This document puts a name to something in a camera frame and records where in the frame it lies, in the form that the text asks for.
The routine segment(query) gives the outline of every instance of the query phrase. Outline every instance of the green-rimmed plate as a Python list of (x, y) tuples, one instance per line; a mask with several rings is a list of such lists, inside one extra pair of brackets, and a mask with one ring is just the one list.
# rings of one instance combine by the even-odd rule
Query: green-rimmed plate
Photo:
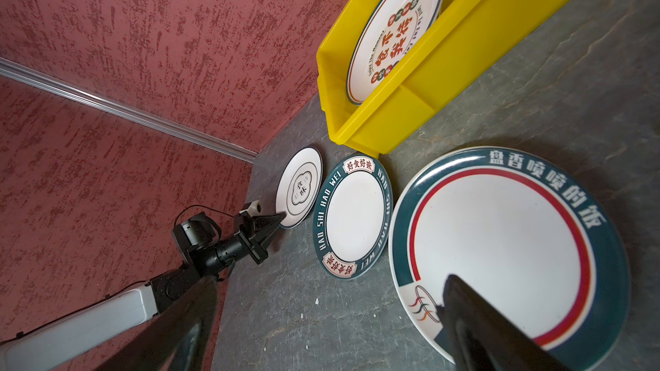
[(408, 316), (450, 360), (434, 308), (450, 273), (572, 370), (606, 357), (628, 313), (630, 274), (610, 219), (526, 152), (474, 147), (431, 162), (401, 194), (389, 243)]
[(323, 268), (351, 279), (371, 268), (387, 243), (392, 187), (376, 159), (358, 153), (342, 159), (321, 186), (312, 239)]

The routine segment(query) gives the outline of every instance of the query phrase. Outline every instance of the black cable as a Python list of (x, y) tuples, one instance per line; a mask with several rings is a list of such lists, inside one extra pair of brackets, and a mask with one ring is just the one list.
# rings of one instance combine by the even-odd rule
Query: black cable
[(190, 208), (194, 208), (194, 207), (196, 207), (196, 206), (199, 206), (199, 207), (202, 207), (202, 208), (206, 208), (207, 210), (211, 210), (211, 211), (214, 211), (214, 212), (217, 212), (217, 213), (221, 213), (221, 214), (223, 214), (223, 215), (228, 216), (228, 217), (231, 218), (231, 219), (234, 219), (234, 216), (233, 216), (233, 215), (230, 215), (230, 214), (228, 214), (227, 212), (222, 212), (222, 211), (219, 211), (219, 210), (214, 210), (213, 208), (211, 208), (211, 207), (207, 207), (206, 205), (190, 205), (190, 206), (187, 207), (185, 210), (179, 212), (179, 215), (177, 215), (176, 218), (174, 218), (174, 227), (176, 227), (176, 221), (179, 220), (179, 217), (180, 217), (181, 215), (183, 215), (184, 212), (186, 212), (186, 211), (189, 210)]
[(50, 324), (53, 324), (53, 323), (55, 323), (55, 322), (57, 322), (57, 321), (59, 321), (59, 320), (61, 320), (61, 319), (63, 319), (63, 318), (66, 318), (66, 317), (68, 317), (68, 316), (70, 316), (70, 315), (76, 314), (77, 312), (84, 311), (84, 310), (86, 310), (87, 308), (92, 308), (94, 305), (100, 304), (101, 302), (105, 302), (105, 301), (111, 299), (113, 296), (119, 295), (120, 293), (126, 291), (128, 288), (130, 288), (130, 287), (133, 286), (133, 285), (140, 284), (140, 283), (144, 283), (144, 282), (146, 282), (146, 281), (136, 281), (136, 282), (134, 282), (134, 283), (132, 283), (132, 284), (128, 284), (128, 285), (126, 285), (125, 287), (123, 287), (121, 290), (117, 291), (116, 293), (114, 293), (114, 294), (112, 294), (112, 295), (107, 294), (106, 297), (105, 297), (103, 300), (101, 300), (101, 301), (94, 302), (93, 304), (90, 304), (90, 305), (84, 306), (84, 307), (82, 307), (82, 308), (80, 308), (80, 309), (78, 309), (78, 310), (75, 310), (75, 311), (73, 311), (73, 312), (70, 312), (70, 313), (68, 313), (68, 314), (66, 314), (66, 315), (62, 315), (61, 317), (59, 317), (59, 318), (57, 318), (57, 319), (53, 319), (51, 322), (48, 322), (48, 323), (46, 323), (46, 324), (44, 324), (44, 325), (42, 325), (42, 326), (39, 326), (39, 327), (33, 329), (32, 331), (28, 331), (28, 332), (25, 332), (25, 333), (21, 331), (21, 332), (19, 332), (18, 334), (16, 334), (16, 338), (12, 338), (12, 339), (7, 339), (7, 340), (4, 340), (4, 341), (0, 341), (0, 345), (2, 345), (2, 344), (6, 344), (7, 342), (12, 342), (12, 341), (17, 340), (17, 339), (21, 339), (21, 338), (23, 338), (23, 337), (26, 337), (27, 335), (32, 334), (33, 332), (39, 331), (41, 328), (43, 328), (43, 327), (47, 327), (47, 326), (49, 326)]

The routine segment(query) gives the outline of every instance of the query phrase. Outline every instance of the white plate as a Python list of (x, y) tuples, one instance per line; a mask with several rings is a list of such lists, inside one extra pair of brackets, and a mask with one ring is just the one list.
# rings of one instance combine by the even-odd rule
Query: white plate
[(322, 176), (321, 155), (313, 147), (303, 148), (291, 158), (275, 198), (276, 212), (286, 212), (280, 222), (282, 228), (291, 229), (305, 219), (319, 193)]
[(461, 149), (422, 169), (397, 201), (389, 257), (408, 316), (450, 360), (434, 309), (450, 273), (575, 371), (607, 355), (630, 304), (604, 210), (563, 170), (515, 149)]
[(321, 265), (350, 279), (371, 268), (387, 243), (392, 187), (377, 160), (362, 153), (344, 158), (321, 187), (312, 236)]
[(428, 30), (442, 0), (381, 0), (355, 47), (346, 93), (364, 102)]

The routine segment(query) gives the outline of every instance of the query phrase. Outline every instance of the plate center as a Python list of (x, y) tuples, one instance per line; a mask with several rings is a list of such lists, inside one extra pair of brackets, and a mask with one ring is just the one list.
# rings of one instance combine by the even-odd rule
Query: plate center
[(502, 176), (463, 177), (437, 191), (418, 219), (415, 257), (437, 299), (444, 278), (458, 274), (532, 338), (564, 319), (580, 285), (578, 250), (561, 214)]
[(371, 173), (346, 176), (327, 210), (326, 233), (334, 254), (347, 262), (365, 257), (378, 239), (384, 213), (383, 192)]

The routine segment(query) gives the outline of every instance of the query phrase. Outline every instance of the red textured wallpaper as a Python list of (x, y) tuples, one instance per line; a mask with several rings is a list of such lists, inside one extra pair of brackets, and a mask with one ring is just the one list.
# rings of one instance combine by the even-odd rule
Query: red textured wallpaper
[(260, 151), (347, 0), (0, 0), (0, 56)]
[[(194, 203), (238, 211), (251, 170), (226, 155), (0, 79), (0, 340), (177, 268), (173, 219)], [(207, 211), (230, 235), (231, 220), (213, 214)], [(225, 289), (219, 288), (219, 310)], [(92, 369), (136, 332), (60, 369)]]

